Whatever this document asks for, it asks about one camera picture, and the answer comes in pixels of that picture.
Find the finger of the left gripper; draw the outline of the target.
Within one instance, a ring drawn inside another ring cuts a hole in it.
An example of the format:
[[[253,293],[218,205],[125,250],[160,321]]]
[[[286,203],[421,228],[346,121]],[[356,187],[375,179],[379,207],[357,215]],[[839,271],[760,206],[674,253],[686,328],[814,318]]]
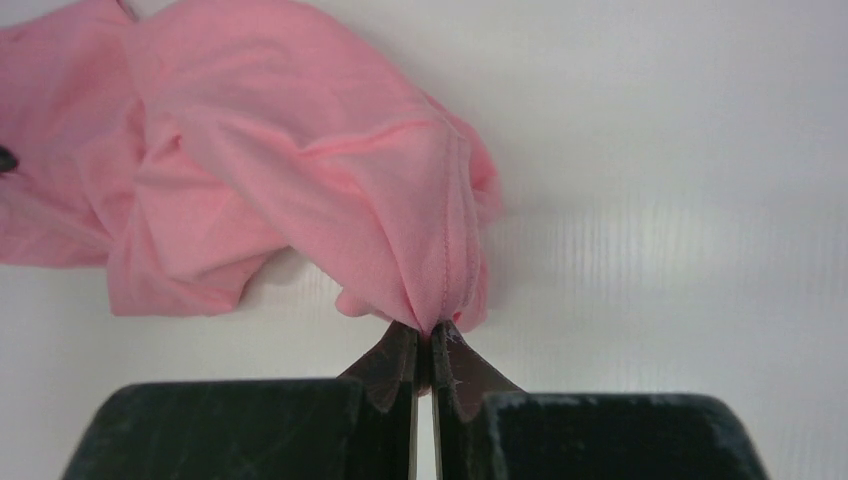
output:
[[[0,174],[14,172],[19,166],[18,158],[5,146],[0,146]]]

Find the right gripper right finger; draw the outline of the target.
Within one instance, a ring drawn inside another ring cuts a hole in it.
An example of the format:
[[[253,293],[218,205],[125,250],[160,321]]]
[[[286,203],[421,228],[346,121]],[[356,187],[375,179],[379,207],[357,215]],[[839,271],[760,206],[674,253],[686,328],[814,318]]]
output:
[[[766,479],[743,423],[684,393],[530,393],[450,321],[430,338],[441,479]]]

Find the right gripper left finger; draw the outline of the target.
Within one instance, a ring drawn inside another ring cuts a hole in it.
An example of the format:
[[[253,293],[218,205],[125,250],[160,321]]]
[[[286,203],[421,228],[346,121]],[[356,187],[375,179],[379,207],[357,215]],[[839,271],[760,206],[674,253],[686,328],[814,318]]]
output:
[[[410,479],[417,333],[393,323],[335,378],[140,383],[112,393],[67,479]]]

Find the pink t shirt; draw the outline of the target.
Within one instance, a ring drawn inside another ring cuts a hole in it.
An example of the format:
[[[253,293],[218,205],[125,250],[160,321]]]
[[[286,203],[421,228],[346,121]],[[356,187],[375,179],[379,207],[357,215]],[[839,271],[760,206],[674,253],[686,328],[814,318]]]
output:
[[[218,315],[292,248],[344,315],[486,315],[477,132],[293,1],[78,1],[1,31],[1,260],[102,267],[119,316]]]

